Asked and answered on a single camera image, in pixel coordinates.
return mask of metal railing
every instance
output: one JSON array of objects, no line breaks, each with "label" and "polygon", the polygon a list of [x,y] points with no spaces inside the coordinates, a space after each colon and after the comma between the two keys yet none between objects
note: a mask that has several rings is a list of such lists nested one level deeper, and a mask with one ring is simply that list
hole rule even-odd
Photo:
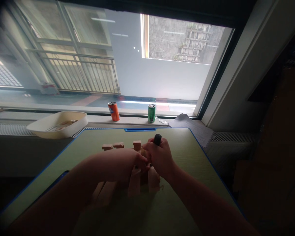
[{"label": "metal railing", "polygon": [[20,82],[11,74],[11,72],[0,61],[0,87],[23,88]]},{"label": "metal railing", "polygon": [[28,49],[44,62],[59,90],[120,94],[114,59]]}]

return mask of blue handle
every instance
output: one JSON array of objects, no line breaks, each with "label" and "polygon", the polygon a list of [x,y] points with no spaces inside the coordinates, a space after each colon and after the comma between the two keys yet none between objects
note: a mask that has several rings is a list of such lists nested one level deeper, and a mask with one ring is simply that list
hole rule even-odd
[{"label": "blue handle", "polygon": [[141,132],[141,131],[155,131],[156,128],[127,128],[126,132]]}]

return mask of plastic basket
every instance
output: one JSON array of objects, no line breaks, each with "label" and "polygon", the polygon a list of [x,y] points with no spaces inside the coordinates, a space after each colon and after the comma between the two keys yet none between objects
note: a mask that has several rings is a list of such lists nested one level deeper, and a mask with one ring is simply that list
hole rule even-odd
[{"label": "plastic basket", "polygon": [[[75,121],[66,126],[66,122]],[[88,124],[87,114],[78,111],[61,111],[29,124],[26,129],[41,138],[69,138]]]}]

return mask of hand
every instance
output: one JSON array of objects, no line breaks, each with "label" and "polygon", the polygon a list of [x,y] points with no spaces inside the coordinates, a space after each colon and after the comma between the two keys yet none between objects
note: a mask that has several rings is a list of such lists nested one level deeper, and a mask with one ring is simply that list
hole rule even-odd
[{"label": "hand", "polygon": [[118,148],[103,151],[88,157],[85,160],[87,165],[97,172],[101,181],[125,181],[131,175],[134,165],[137,165],[142,172],[148,171],[147,158],[132,148]]},{"label": "hand", "polygon": [[150,138],[142,148],[147,152],[147,159],[151,162],[157,173],[168,181],[174,174],[177,167],[170,152],[167,139],[162,138],[159,146],[153,143],[154,138]]}]

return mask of green table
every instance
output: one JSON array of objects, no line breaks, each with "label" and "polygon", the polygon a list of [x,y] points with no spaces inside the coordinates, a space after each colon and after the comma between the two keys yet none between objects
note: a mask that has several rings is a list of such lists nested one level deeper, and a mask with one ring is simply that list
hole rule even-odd
[{"label": "green table", "polygon": [[[125,148],[131,148],[134,140],[143,144],[157,133],[168,140],[173,159],[183,170],[237,208],[188,128],[92,129],[75,138],[12,201],[0,215],[1,226],[9,226],[64,171],[89,155],[102,152],[103,144],[124,142]],[[156,194],[148,193],[142,186],[141,194],[133,198],[127,197],[126,189],[116,191],[109,206],[81,214],[73,235],[199,235],[199,229],[171,186],[163,178],[160,186],[162,189]]]}]

